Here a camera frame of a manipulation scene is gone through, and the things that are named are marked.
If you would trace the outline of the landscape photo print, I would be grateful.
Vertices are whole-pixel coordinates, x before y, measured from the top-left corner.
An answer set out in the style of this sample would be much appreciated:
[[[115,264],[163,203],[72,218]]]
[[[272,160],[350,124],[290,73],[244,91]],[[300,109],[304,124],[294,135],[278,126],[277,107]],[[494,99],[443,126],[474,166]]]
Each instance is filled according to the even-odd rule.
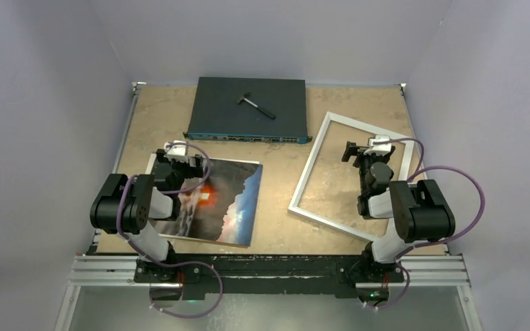
[[[263,165],[256,161],[212,159],[211,173],[195,190],[179,194],[174,221],[151,220],[158,233],[223,245],[251,245]]]

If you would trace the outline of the white picture frame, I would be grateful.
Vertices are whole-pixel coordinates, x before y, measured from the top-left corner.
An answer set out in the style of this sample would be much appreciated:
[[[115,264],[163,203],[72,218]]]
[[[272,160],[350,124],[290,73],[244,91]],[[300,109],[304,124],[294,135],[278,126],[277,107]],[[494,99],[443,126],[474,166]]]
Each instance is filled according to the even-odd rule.
[[[314,223],[324,225],[328,228],[332,228],[333,230],[337,230],[339,232],[349,234],[352,237],[367,240],[367,241],[376,241],[379,239],[379,237],[377,237],[376,235],[338,223],[327,217],[323,217],[321,215],[315,214],[314,212],[310,212],[298,206],[302,198],[302,195],[304,193],[304,190],[306,188],[306,184],[308,183],[308,180],[310,178],[312,169],[315,165],[316,158],[322,146],[323,140],[326,136],[328,127],[331,125],[332,122],[336,122],[336,123],[348,126],[350,128],[355,128],[357,130],[368,132],[371,134],[389,136],[392,139],[406,138],[406,136],[404,136],[403,134],[399,134],[399,133],[396,133],[396,132],[393,132],[393,131],[390,131],[384,128],[380,128],[380,127],[371,125],[369,123],[356,121],[355,119],[351,119],[351,118],[342,116],[340,114],[336,114],[334,112],[327,112],[321,124],[321,127],[319,129],[319,132],[316,136],[316,139],[313,142],[311,152],[308,156],[308,159],[306,161],[306,164],[304,166],[300,179],[297,183],[297,187],[289,203],[288,211],[291,214],[297,215],[299,217],[302,217]]]

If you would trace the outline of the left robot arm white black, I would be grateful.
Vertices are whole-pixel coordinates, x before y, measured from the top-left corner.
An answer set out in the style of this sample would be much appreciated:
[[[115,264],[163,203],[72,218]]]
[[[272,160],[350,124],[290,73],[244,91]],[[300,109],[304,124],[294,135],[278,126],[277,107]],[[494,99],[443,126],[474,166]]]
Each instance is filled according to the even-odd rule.
[[[189,155],[175,152],[177,146],[171,143],[156,152],[154,173],[109,174],[90,208],[92,226],[123,239],[141,261],[152,263],[152,274],[162,282],[172,281],[178,268],[189,263],[177,261],[173,246],[151,221],[176,220],[181,208],[179,194],[195,189],[183,188],[185,180],[198,178],[204,183],[211,171],[210,158],[203,150]]]

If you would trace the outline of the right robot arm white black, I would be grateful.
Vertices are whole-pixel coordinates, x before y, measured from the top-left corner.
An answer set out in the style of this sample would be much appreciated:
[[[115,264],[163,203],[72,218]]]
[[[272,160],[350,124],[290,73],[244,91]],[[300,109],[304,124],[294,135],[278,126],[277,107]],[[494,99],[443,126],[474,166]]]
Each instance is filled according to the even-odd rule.
[[[360,178],[357,211],[364,219],[388,219],[385,235],[362,252],[360,272],[375,281],[395,269],[399,253],[416,243],[433,243],[455,232],[455,217],[434,180],[394,180],[389,167],[395,146],[370,139],[367,146],[347,142],[341,160],[353,161]]]

